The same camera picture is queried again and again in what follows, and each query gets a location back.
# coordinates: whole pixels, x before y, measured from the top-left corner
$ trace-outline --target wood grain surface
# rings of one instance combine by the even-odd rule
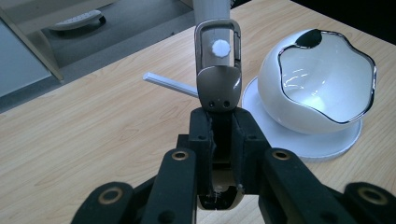
[[[231,17],[242,29],[244,88],[271,47],[303,29],[344,34],[375,60],[375,103],[358,142],[307,166],[340,191],[366,181],[396,194],[396,47],[288,0],[253,0]],[[157,174],[200,104],[143,81],[148,71],[195,85],[193,28],[0,115],[0,223],[70,223],[102,184],[136,187]],[[263,223],[255,196],[232,211],[198,211],[197,220]]]

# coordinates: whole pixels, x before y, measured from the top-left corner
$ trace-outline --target white plate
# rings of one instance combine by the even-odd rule
[[[242,108],[248,110],[271,147],[281,147],[297,154],[303,161],[326,161],[346,153],[361,134],[362,121],[337,133],[304,134],[287,129],[265,111],[253,78],[242,97]]]

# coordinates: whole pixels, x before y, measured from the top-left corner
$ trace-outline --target wall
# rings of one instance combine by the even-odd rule
[[[396,13],[389,0],[292,0],[396,45]]]
[[[0,20],[0,96],[49,76],[50,71]]]

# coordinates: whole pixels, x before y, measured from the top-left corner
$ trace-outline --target robotic arm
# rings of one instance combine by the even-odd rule
[[[234,63],[202,63],[202,33],[233,30]],[[236,207],[259,196],[265,223],[396,223],[396,198],[368,183],[344,193],[322,185],[291,151],[272,148],[241,95],[240,29],[229,19],[195,29],[197,90],[202,107],[191,111],[190,132],[180,134],[159,173],[137,188],[112,182],[94,190],[76,212],[77,223],[195,223],[197,206]]]

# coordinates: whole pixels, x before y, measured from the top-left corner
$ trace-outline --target black plastic part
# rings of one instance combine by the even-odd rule
[[[343,200],[359,223],[396,223],[396,198],[380,187],[361,182],[348,184]]]
[[[281,148],[264,153],[262,173],[274,196],[274,204],[282,207],[287,223],[356,223],[348,211],[333,197],[301,160],[291,151]],[[263,192],[262,197],[272,192]]]
[[[141,223],[195,223],[195,161],[195,153],[187,148],[165,154]]]
[[[189,149],[197,157],[197,193],[206,195],[212,193],[212,154],[215,146],[210,119],[200,107],[191,111]]]
[[[128,184],[104,184],[88,196],[71,223],[131,223],[134,213],[130,199],[133,195],[134,190]]]
[[[259,197],[259,207],[265,224],[288,223],[288,218],[276,199],[269,200],[267,197]]]
[[[134,189],[134,196],[131,199],[132,210],[126,211],[127,213],[133,214],[133,223],[140,223],[142,216],[146,210],[146,204],[149,200],[152,186],[154,185],[155,176],[139,185]]]
[[[301,35],[297,40],[296,40],[296,45],[299,47],[305,47],[305,48],[314,48],[317,45],[320,44],[322,40],[321,36],[321,31],[318,29],[310,30],[306,32],[305,34]]]
[[[244,194],[258,195],[262,185],[263,154],[271,146],[247,110],[237,107],[232,124],[231,166],[235,185]]]

